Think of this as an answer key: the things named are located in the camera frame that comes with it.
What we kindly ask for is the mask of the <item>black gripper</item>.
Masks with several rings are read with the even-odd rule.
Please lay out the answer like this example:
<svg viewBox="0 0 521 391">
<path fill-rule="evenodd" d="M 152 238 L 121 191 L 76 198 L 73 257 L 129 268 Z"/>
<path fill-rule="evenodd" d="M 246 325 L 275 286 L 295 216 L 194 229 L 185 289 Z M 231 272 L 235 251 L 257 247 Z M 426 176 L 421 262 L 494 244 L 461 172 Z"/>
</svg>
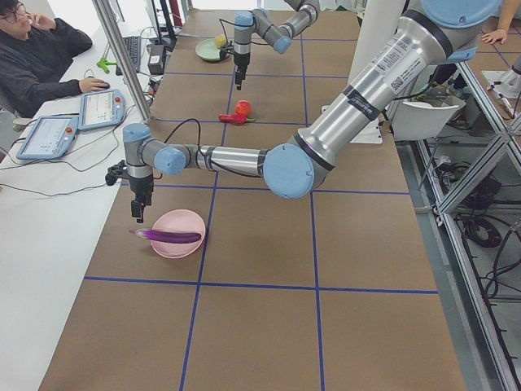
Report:
<svg viewBox="0 0 521 391">
<path fill-rule="evenodd" d="M 152 202 L 154 178 L 130 178 L 129 186 L 134 193 L 134 200 L 130 202 L 132 218 L 137 223 L 144 223 L 144 209 Z"/>
<path fill-rule="evenodd" d="M 234 55 L 236 89 L 242 90 L 248 67 L 248 55 Z"/>
</svg>

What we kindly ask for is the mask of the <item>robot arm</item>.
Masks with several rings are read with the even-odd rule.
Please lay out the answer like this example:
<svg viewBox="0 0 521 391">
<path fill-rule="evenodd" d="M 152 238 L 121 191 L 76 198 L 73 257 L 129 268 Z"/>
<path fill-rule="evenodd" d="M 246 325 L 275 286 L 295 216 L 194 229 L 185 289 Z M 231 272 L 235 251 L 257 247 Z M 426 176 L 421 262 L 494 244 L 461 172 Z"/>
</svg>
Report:
<svg viewBox="0 0 521 391">
<path fill-rule="evenodd" d="M 286 4 L 295 11 L 295 14 L 280 25 L 276 25 L 269 18 L 269 12 L 264 9 L 235 12 L 231 49 L 235 66 L 234 84 L 237 90 L 242 89 L 247 76 L 253 34 L 258 35 L 275 52 L 284 54 L 290 47 L 292 39 L 313 25 L 321 11 L 320 2 L 315 0 L 286 1 Z"/>
<path fill-rule="evenodd" d="M 315 122 L 269 150 L 167 144 L 153 138 L 146 125 L 127 125 L 120 165 L 134 193 L 132 216 L 143 220 L 155 172 L 224 171 L 262 178 L 274 194 L 286 199 L 305 196 L 323 183 L 339 152 L 426 67 L 471 59 L 481 26 L 499 7 L 498 1 L 410 2 L 376 45 L 374 57 Z"/>
</svg>

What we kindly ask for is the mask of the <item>bystander hand on rail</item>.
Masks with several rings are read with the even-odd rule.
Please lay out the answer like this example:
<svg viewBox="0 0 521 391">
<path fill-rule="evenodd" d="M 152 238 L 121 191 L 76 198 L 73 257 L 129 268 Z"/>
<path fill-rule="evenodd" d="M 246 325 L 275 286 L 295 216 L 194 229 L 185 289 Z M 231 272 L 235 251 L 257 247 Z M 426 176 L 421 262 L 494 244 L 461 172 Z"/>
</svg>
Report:
<svg viewBox="0 0 521 391">
<path fill-rule="evenodd" d="M 508 30 L 507 29 L 495 29 L 490 33 L 486 33 L 482 36 L 481 40 L 487 44 L 495 44 L 499 43 L 500 45 L 504 44 L 508 38 Z"/>
</svg>

